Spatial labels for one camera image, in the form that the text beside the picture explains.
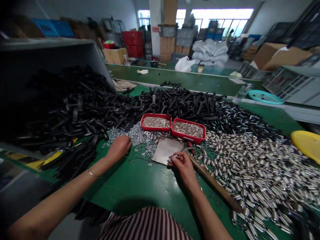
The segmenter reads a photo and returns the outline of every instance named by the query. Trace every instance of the hammer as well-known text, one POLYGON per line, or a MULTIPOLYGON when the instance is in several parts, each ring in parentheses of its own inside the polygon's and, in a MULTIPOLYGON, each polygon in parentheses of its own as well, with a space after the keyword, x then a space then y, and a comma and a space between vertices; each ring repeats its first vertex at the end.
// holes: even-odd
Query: hammer
POLYGON ((205 168, 203 168, 201 164, 190 154, 189 150, 193 149, 195 148, 187 147, 182 149, 181 151, 188 154, 193 166, 196 167, 196 169, 204 176, 204 178, 210 183, 211 187, 213 187, 214 190, 217 190, 220 193, 220 195, 226 200, 229 206, 237 213, 242 213, 243 209, 239 205, 239 203, 233 197, 231 197, 230 194, 223 187, 220 186, 217 180, 215 180, 208 173, 208 171, 205 168))

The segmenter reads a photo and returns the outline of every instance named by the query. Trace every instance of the metal plate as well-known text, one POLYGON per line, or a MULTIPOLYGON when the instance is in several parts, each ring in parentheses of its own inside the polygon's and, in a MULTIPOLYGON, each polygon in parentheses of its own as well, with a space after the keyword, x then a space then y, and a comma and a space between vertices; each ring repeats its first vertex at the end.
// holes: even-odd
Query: metal plate
POLYGON ((180 152, 183 149, 183 143, 161 137, 157 149, 153 155, 152 161, 168 165, 169 156, 174 152, 180 152))

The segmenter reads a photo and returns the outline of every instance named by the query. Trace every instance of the wooden hammer handle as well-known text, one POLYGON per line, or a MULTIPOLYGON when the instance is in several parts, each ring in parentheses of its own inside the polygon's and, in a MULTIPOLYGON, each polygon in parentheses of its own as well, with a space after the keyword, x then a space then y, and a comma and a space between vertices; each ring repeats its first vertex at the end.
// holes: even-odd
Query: wooden hammer handle
POLYGON ((189 153, 189 158, 192 162, 192 164, 197 168, 197 170, 204 176, 204 178, 210 183, 211 187, 214 188, 214 190, 217 190, 220 195, 227 201, 229 206, 232 208, 232 210, 236 211, 237 213, 242 213, 243 209, 240 206, 240 204, 232 197, 230 194, 220 186, 220 184, 215 180, 208 171, 201 166, 201 164, 189 153))

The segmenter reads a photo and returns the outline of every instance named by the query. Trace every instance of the striped clothing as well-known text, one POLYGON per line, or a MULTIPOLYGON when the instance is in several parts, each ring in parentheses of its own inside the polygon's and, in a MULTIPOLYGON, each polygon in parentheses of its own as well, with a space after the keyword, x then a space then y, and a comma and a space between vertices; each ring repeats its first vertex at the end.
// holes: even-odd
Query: striped clothing
POLYGON ((97 240, 192 239, 162 208, 146 207, 132 216, 111 213, 97 240))

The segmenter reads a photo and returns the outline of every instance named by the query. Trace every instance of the bracelet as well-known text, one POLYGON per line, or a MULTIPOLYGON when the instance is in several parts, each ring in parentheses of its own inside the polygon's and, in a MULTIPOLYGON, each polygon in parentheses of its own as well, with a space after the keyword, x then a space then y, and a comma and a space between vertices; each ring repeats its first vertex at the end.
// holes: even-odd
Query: bracelet
POLYGON ((99 176, 94 175, 94 174, 91 172, 91 169, 90 169, 90 168, 87 170, 87 172, 88 172, 91 176, 93 176, 93 177, 101 178, 101 176, 99 177, 99 176))

